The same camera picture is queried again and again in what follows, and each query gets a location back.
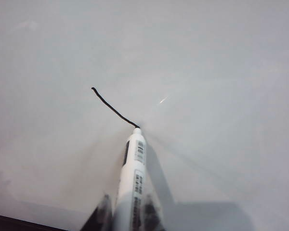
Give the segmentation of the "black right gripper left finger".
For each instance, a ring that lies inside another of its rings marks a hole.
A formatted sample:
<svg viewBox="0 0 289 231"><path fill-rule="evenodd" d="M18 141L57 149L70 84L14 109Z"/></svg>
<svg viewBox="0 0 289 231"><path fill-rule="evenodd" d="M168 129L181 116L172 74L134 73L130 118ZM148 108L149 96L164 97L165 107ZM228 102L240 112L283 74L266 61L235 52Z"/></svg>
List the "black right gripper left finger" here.
<svg viewBox="0 0 289 231"><path fill-rule="evenodd" d="M110 231L112 229L112 220L111 198L109 194L105 194L80 230Z"/></svg>

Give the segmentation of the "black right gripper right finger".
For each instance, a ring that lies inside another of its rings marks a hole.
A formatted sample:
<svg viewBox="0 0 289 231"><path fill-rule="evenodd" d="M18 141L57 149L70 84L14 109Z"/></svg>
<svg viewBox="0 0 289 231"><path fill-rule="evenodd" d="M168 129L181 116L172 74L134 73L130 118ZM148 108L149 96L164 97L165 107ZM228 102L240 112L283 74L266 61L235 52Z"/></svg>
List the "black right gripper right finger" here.
<svg viewBox="0 0 289 231"><path fill-rule="evenodd" d="M154 206L151 195L147 195L144 203L144 230L145 231L163 231L164 226Z"/></svg>

